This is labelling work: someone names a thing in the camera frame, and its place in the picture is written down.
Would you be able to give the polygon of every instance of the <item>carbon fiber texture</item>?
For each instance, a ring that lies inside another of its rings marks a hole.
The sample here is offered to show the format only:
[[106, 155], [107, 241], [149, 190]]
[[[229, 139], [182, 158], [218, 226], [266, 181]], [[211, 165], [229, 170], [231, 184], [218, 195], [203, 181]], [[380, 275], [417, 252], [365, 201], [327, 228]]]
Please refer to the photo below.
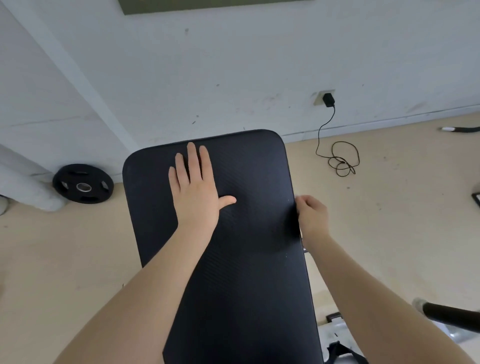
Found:
[[[185, 289], [164, 349], [167, 364], [322, 363], [295, 201], [281, 138], [254, 130], [193, 140], [210, 153], [218, 194], [237, 203]], [[125, 161], [123, 182], [142, 266], [177, 227], [168, 168], [188, 141]]]

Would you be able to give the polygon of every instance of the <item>person's right arm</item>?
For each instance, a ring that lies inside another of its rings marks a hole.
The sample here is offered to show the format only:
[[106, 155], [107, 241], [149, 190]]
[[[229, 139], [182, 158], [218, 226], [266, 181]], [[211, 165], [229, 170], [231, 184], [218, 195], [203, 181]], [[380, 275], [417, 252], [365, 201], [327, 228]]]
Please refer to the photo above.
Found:
[[328, 231], [326, 207], [296, 198], [302, 242], [363, 354], [372, 364], [471, 364], [430, 320], [358, 265]]

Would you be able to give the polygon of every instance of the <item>electrical outlet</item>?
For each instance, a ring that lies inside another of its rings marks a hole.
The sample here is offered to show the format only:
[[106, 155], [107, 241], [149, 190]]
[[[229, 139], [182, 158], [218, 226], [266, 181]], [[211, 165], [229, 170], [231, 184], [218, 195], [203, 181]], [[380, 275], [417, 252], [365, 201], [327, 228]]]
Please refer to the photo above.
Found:
[[318, 105], [324, 105], [324, 101], [323, 101], [323, 97], [325, 94], [328, 94], [328, 93], [331, 93], [332, 96], [334, 95], [334, 92], [335, 90], [326, 90], [326, 91], [320, 91], [318, 94], [317, 94], [317, 98], [315, 99], [315, 101], [313, 102], [313, 104], [315, 106], [318, 106]]

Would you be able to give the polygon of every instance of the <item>black plug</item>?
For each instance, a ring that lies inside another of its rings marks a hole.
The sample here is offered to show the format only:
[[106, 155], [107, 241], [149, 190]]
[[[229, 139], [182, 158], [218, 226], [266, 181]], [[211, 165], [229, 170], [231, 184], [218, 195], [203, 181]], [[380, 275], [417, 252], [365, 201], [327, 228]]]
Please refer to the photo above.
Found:
[[335, 99], [333, 98], [330, 92], [327, 92], [323, 97], [322, 100], [324, 101], [325, 106], [328, 108], [332, 108], [335, 104]]

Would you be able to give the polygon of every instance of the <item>hand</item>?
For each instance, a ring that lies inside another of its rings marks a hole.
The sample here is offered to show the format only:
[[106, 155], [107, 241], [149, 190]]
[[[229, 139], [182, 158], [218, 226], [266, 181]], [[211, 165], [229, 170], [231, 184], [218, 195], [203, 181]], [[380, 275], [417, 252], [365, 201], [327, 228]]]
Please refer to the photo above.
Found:
[[302, 243], [310, 250], [315, 242], [330, 235], [328, 231], [328, 211], [324, 204], [310, 195], [297, 196], [297, 211], [303, 236]]
[[168, 171], [178, 229], [193, 229], [196, 233], [205, 232], [210, 237], [218, 223], [220, 209], [234, 204], [237, 199], [233, 196], [218, 198], [207, 148], [199, 148], [201, 172], [197, 149], [192, 142], [188, 143], [187, 150], [190, 179], [180, 153], [175, 156], [176, 169], [170, 167]]

